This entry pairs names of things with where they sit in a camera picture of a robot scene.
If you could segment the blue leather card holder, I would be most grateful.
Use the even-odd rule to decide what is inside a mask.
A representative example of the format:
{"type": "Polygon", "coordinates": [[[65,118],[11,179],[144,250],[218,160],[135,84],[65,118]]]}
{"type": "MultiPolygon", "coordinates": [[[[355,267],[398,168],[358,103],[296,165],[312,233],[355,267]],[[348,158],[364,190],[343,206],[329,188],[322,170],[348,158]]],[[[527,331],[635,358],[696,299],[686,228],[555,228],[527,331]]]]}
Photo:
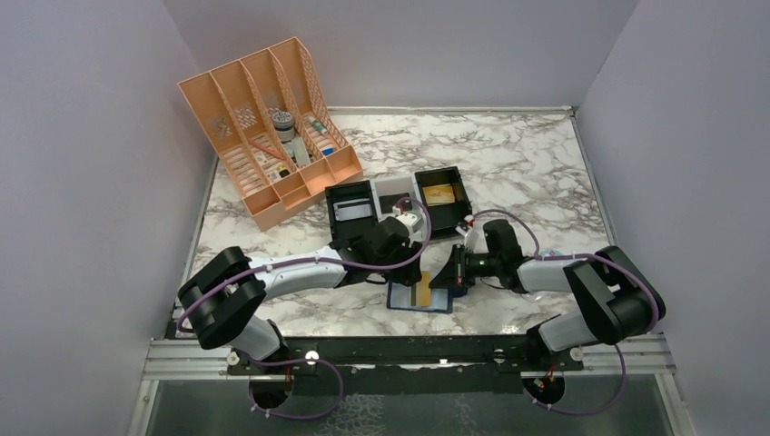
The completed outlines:
{"type": "Polygon", "coordinates": [[[422,284],[408,287],[390,282],[386,307],[397,311],[452,313],[454,299],[467,293],[467,290],[430,289],[422,284]]]}

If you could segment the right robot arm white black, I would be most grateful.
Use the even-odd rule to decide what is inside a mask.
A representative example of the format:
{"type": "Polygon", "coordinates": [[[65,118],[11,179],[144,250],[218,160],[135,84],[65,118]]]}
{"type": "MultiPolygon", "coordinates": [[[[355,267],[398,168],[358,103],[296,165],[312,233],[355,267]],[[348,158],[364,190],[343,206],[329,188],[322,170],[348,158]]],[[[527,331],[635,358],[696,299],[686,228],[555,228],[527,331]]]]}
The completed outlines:
{"type": "Polygon", "coordinates": [[[464,244],[431,279],[432,289],[464,293],[476,281],[495,277],[519,294],[564,292],[577,309],[538,324],[527,332],[541,352],[562,352],[585,344],[614,345],[652,330],[665,317],[666,306],[622,249],[610,245],[596,253],[526,256],[505,220],[484,223],[487,245],[475,253],[464,244]]]}

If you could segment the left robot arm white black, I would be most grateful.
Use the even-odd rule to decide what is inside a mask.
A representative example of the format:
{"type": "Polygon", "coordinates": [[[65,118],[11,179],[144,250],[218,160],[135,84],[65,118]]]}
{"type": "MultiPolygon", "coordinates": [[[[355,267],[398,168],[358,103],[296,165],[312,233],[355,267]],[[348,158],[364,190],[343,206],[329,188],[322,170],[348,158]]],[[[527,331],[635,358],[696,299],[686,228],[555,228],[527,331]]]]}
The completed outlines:
{"type": "Polygon", "coordinates": [[[230,345],[258,361],[270,360],[286,345],[272,321],[256,316],[262,303],[359,284],[374,273],[412,285],[420,279],[425,245],[411,238],[422,223],[415,213],[389,216],[360,236],[277,258],[251,258],[239,246],[226,248],[180,288],[183,314],[177,329],[193,334],[204,350],[230,345]]]}

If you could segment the black credit card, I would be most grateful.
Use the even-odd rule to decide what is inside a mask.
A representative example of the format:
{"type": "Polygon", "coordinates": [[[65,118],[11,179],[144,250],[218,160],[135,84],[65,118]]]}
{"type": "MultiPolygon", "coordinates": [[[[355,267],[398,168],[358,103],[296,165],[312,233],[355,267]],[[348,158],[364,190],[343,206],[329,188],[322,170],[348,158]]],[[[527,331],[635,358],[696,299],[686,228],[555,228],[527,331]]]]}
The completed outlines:
{"type": "Polygon", "coordinates": [[[379,197],[380,210],[382,213],[392,213],[393,207],[400,199],[409,197],[410,195],[408,193],[382,195],[379,197]]]}

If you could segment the silver credit card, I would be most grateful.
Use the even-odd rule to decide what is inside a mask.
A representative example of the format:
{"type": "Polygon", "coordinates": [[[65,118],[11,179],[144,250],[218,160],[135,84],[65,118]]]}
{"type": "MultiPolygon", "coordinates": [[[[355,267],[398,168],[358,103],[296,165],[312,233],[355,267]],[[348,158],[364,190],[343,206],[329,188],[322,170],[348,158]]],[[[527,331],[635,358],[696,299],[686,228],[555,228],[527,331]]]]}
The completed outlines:
{"type": "Polygon", "coordinates": [[[336,221],[346,222],[372,216],[371,206],[367,200],[351,200],[337,202],[332,205],[336,221]]]}

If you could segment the gold credit card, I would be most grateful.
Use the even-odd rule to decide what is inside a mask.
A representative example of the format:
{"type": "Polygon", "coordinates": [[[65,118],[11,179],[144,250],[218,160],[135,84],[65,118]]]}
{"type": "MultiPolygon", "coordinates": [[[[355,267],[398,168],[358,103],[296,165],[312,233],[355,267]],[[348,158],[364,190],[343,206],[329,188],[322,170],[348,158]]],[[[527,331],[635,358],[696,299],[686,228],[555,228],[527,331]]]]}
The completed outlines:
{"type": "Polygon", "coordinates": [[[453,186],[449,183],[425,186],[422,192],[427,206],[439,206],[457,201],[453,186]]]}

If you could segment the clear blue plastic case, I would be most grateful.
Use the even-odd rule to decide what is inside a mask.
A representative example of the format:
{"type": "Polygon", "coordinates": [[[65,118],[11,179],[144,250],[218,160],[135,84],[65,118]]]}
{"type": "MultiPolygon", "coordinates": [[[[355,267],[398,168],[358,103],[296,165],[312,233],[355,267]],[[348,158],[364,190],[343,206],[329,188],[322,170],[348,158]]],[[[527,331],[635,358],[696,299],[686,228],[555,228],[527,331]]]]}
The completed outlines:
{"type": "Polygon", "coordinates": [[[546,259],[546,258],[563,256],[563,253],[561,251],[559,251],[559,250],[556,250],[556,249],[547,248],[547,249],[541,251],[538,254],[538,256],[540,258],[546,259]]]}

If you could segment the black plastic bin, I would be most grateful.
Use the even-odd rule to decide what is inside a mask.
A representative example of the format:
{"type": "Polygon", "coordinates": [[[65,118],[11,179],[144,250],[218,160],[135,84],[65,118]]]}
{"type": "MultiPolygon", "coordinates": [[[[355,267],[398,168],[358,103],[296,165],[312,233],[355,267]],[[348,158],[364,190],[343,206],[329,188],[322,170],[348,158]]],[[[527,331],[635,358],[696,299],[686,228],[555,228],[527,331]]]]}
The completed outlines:
{"type": "Polygon", "coordinates": [[[325,199],[333,241],[361,236],[380,220],[368,180],[329,186],[325,199]]]}
{"type": "Polygon", "coordinates": [[[457,236],[456,226],[472,215],[471,201],[457,166],[416,172],[422,202],[432,224],[431,238],[457,236]]]}

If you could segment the right black plastic bin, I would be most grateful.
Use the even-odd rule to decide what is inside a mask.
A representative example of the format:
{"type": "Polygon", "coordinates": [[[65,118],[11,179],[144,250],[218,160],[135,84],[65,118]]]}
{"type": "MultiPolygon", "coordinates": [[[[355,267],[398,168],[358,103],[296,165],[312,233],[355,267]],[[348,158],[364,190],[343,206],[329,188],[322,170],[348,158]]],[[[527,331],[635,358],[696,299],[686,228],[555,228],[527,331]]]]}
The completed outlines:
{"type": "Polygon", "coordinates": [[[431,238],[457,236],[456,226],[472,215],[471,201],[457,166],[416,172],[422,202],[432,224],[431,238]]]}

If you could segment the white plastic bin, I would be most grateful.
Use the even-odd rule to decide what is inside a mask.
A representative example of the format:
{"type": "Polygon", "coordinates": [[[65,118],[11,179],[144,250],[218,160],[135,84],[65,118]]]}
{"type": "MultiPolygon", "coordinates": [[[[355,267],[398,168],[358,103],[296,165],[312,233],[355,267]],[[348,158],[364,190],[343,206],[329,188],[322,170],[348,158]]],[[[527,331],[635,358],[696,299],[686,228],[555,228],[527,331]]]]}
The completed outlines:
{"type": "MultiPolygon", "coordinates": [[[[418,199],[417,182],[415,176],[412,173],[402,173],[386,177],[378,177],[370,179],[370,188],[372,191],[372,198],[374,201],[374,208],[376,211],[377,221],[382,221],[389,216],[393,216],[392,213],[382,213],[380,210],[379,197],[382,195],[395,194],[395,193],[408,193],[409,198],[418,199]]],[[[424,224],[420,233],[415,233],[410,237],[413,242],[423,242],[425,240],[427,225],[425,224],[425,213],[416,205],[412,205],[410,202],[405,201],[401,204],[404,212],[413,211],[414,213],[421,213],[423,216],[424,224]]]]}

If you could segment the green white marker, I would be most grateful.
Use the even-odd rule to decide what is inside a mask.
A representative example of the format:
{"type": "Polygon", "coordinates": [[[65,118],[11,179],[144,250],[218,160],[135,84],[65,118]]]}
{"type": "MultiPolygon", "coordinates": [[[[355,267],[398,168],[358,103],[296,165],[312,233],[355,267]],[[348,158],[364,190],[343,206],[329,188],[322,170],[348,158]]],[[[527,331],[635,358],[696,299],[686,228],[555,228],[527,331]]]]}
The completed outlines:
{"type": "Polygon", "coordinates": [[[321,123],[319,120],[317,120],[316,118],[314,118],[314,117],[309,117],[309,118],[308,118],[308,120],[309,120],[309,123],[311,124],[311,126],[312,126],[312,127],[313,127],[313,128],[314,128],[314,129],[315,129],[317,132],[319,132],[321,135],[326,135],[326,134],[328,133],[328,130],[327,130],[327,128],[325,127],[325,125],[324,125],[324,124],[322,124],[322,123],[321,123]]]}

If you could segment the orange pencil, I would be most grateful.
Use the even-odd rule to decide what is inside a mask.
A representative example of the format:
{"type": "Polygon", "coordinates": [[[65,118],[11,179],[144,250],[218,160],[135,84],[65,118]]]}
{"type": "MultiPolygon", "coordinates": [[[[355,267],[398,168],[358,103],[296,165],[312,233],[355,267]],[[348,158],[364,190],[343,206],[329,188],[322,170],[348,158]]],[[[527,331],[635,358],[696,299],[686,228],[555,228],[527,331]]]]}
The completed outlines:
{"type": "Polygon", "coordinates": [[[261,144],[256,140],[250,140],[249,144],[255,147],[256,149],[262,151],[263,153],[269,154],[275,157],[276,159],[279,159],[279,160],[284,159],[284,155],[280,151],[277,151],[276,149],[270,147],[269,145],[261,144]]]}

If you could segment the grey round tape roll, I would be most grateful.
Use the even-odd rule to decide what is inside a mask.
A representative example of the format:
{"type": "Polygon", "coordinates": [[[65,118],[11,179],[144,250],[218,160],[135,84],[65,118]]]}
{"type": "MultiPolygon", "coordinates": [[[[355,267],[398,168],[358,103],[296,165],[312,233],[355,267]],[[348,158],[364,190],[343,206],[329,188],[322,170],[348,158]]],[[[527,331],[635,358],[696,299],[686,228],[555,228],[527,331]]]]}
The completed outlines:
{"type": "Polygon", "coordinates": [[[282,143],[288,143],[295,137],[295,118],[290,112],[271,112],[271,121],[282,143]]]}

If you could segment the orange plastic file organizer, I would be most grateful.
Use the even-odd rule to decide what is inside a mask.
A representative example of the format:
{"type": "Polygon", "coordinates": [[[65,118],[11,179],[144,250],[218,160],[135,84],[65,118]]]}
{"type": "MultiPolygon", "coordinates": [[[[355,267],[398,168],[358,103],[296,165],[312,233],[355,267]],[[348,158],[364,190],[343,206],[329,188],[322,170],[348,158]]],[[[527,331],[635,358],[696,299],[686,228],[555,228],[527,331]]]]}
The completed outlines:
{"type": "Polygon", "coordinates": [[[178,84],[248,214],[266,231],[318,203],[329,186],[358,182],[363,169],[331,119],[311,54],[297,37],[178,84]],[[295,137],[282,143],[271,112],[290,112],[295,137]],[[328,130],[321,135],[308,118],[328,130]],[[280,151],[283,160],[249,144],[280,151]],[[324,156],[322,150],[333,148],[324,156]]]}

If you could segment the black metal base rail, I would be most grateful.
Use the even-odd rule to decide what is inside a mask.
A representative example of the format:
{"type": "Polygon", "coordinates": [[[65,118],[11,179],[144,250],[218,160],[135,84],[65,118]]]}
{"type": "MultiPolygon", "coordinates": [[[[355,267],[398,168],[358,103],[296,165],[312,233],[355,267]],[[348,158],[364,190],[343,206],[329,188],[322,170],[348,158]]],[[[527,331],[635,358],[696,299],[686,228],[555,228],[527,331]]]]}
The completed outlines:
{"type": "Polygon", "coordinates": [[[257,391],[345,394],[521,394],[522,379],[579,372],[569,352],[539,349],[525,335],[291,337],[275,367],[237,351],[227,368],[257,391]]]}

